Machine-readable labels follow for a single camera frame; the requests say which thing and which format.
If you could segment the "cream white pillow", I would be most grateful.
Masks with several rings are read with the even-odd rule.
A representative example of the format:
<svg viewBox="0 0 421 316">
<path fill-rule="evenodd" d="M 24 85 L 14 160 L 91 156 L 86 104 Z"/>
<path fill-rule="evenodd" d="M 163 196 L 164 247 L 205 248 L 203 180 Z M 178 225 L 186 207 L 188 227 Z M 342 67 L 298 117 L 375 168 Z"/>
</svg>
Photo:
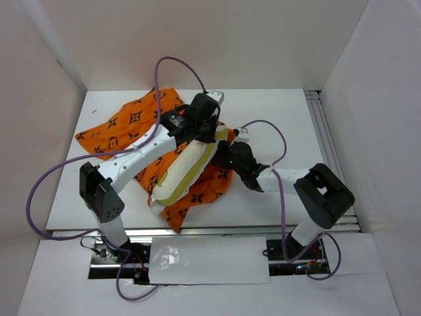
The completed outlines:
<svg viewBox="0 0 421 316">
<path fill-rule="evenodd" d="M 228 127 L 219 124 L 216 127 L 215 141 L 212 143 L 193 140 L 167 168 L 152 190 L 149 208 L 159 215 L 168 207 L 183 198 L 189 188 L 199 178 L 213 158 L 218 144 L 228 139 Z"/>
</svg>

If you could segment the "orange patterned pillowcase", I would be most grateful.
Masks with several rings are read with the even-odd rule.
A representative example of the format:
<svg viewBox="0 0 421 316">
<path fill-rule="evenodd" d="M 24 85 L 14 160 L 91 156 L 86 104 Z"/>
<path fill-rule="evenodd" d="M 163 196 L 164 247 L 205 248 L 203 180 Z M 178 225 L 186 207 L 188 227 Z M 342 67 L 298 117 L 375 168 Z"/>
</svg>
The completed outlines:
<svg viewBox="0 0 421 316">
<path fill-rule="evenodd" d="M 142 98 L 124 104 L 106 122 L 75 134 L 76 141 L 90 154 L 126 149 L 139 140 L 157 121 L 157 97 L 154 90 Z M 158 157 L 145 170 L 134 176 L 137 193 L 143 195 L 144 206 L 151 205 L 151 194 L 164 172 L 187 148 L 179 145 L 174 151 Z M 209 162 L 189 192 L 176 203 L 165 206 L 159 213 L 168 226 L 180 233 L 188 211 L 192 207 L 211 204 L 224 195 L 233 178 L 233 171 Z"/>
</svg>

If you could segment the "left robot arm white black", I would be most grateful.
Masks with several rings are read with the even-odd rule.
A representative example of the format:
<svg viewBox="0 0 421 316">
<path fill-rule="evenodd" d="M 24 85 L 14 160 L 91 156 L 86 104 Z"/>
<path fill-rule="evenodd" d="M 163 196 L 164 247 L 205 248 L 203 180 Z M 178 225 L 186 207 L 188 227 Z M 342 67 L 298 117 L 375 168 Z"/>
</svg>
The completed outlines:
<svg viewBox="0 0 421 316">
<path fill-rule="evenodd" d="M 163 206 L 184 197 L 199 178 L 218 147 L 217 127 L 220 106 L 189 105 L 183 113 L 171 110 L 130 147 L 99 165 L 80 167 L 80 196 L 93 213 L 106 245 L 106 254 L 116 263 L 125 261 L 135 250 L 122 222 L 125 204 L 119 193 L 127 183 L 163 155 L 187 143 L 184 161 L 174 162 L 157 179 L 156 187 L 164 196 L 153 197 Z"/>
</svg>

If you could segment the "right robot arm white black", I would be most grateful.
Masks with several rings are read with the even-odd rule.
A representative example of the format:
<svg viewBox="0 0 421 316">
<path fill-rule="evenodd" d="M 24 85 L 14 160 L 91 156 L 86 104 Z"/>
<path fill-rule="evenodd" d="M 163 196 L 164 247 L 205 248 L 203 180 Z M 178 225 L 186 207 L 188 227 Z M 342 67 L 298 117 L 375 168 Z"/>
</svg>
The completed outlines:
<svg viewBox="0 0 421 316">
<path fill-rule="evenodd" d="M 289 259 L 301 258 L 320 234 L 331 229 L 354 205 L 354 194 L 323 163 L 309 169 L 276 169 L 259 163 L 245 142 L 218 146 L 212 164 L 233 170 L 246 188 L 256 192 L 296 195 L 306 217 L 285 236 L 282 247 Z"/>
</svg>

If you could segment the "white cover plate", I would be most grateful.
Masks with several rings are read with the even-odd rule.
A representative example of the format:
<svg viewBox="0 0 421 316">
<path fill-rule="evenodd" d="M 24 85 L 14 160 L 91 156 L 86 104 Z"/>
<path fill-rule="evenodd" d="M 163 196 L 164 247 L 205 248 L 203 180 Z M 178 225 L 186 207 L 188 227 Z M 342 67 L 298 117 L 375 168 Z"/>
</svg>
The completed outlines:
<svg viewBox="0 0 421 316">
<path fill-rule="evenodd" d="M 266 284 L 270 282 L 263 237 L 153 238 L 151 284 Z"/>
</svg>

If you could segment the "aluminium side rail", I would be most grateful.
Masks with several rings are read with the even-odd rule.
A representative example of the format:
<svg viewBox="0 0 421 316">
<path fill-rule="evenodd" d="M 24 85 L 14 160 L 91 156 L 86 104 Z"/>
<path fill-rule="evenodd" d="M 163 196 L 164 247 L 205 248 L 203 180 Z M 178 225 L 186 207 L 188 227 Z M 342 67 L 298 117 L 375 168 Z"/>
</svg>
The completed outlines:
<svg viewBox="0 0 421 316">
<path fill-rule="evenodd" d="M 316 132 L 318 144 L 322 152 L 323 162 L 340 179 L 340 181 L 342 181 L 342 183 L 346 184 L 327 116 L 320 100 L 320 92 L 316 90 L 305 90 L 304 95 L 309 108 L 314 130 Z"/>
</svg>

